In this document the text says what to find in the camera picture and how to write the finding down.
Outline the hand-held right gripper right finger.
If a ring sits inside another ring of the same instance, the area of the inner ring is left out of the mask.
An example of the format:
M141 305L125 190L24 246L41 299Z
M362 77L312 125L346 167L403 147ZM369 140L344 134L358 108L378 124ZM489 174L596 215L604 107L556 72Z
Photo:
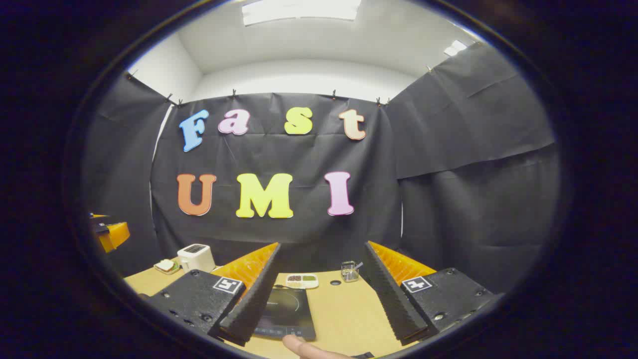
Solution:
M433 270L373 241L365 243L362 263L402 345L451 329L499 298L456 268Z

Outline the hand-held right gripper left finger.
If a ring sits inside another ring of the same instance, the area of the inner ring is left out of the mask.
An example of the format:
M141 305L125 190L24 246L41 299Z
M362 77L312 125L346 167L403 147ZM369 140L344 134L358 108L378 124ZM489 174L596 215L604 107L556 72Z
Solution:
M267 306L280 248L269 244L211 273L190 270L147 302L188 330L244 346Z

